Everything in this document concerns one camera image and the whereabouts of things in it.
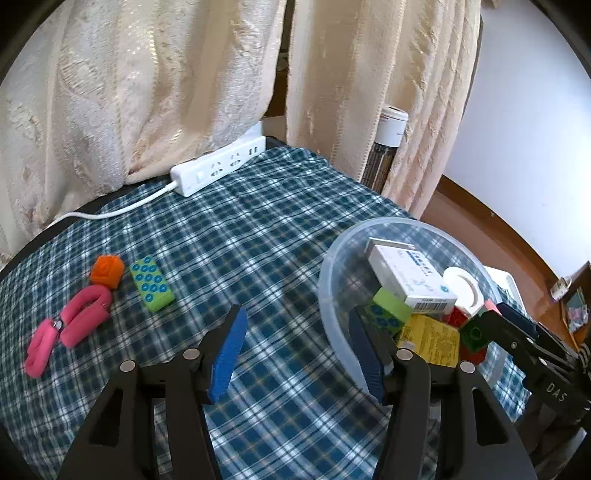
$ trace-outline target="orange toy block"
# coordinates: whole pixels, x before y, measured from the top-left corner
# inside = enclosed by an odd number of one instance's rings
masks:
[[[90,272],[90,281],[114,290],[119,286],[124,270],[125,264],[117,255],[100,255]]]

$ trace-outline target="pink object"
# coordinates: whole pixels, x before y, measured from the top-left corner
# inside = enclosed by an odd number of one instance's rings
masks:
[[[27,348],[27,375],[32,378],[41,376],[64,324],[66,327],[61,331],[60,339],[66,347],[72,348],[109,318],[112,302],[113,295],[107,287],[91,285],[74,295],[61,311],[61,320],[43,320]]]
[[[501,312],[499,312],[499,309],[496,308],[495,302],[493,302],[491,299],[488,299],[487,301],[485,301],[484,306],[486,307],[487,310],[492,310],[493,312],[497,312],[499,315],[501,315]]]
[[[33,333],[25,360],[25,371],[29,377],[39,378],[47,366],[49,355],[60,333],[54,324],[55,320],[45,319]]]
[[[60,313],[66,324],[60,336],[61,342],[68,348],[75,347],[109,318],[112,302],[113,295],[104,285],[91,285],[80,290]]]

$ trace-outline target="metal screw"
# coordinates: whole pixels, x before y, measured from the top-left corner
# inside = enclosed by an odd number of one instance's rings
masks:
[[[135,368],[135,362],[133,360],[126,360],[125,362],[121,362],[119,366],[119,370],[122,372],[131,372]]]
[[[472,374],[476,371],[476,367],[470,362],[462,362],[460,364],[460,369],[467,374]]]
[[[400,360],[408,361],[413,357],[413,353],[410,350],[401,348],[398,352],[396,352],[396,357],[398,357]]]
[[[201,352],[196,348],[187,348],[183,352],[183,358],[185,360],[195,360],[196,358],[199,358],[199,355],[201,355]]]

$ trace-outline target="barcode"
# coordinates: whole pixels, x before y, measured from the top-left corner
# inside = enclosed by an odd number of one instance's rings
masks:
[[[433,310],[433,311],[439,311],[439,310],[445,310],[445,307],[447,305],[447,302],[439,302],[439,303],[433,303],[433,302],[421,302],[421,303],[417,303],[414,306],[414,311],[415,312],[426,312],[427,310]]]

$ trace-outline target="beige curtain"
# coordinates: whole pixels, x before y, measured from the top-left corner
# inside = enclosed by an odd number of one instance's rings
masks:
[[[479,13],[480,0],[298,0],[288,142],[359,180],[382,102],[405,109],[407,132],[382,194],[420,216],[462,117]]]
[[[242,135],[285,0],[66,0],[0,86],[0,267],[60,213]]]

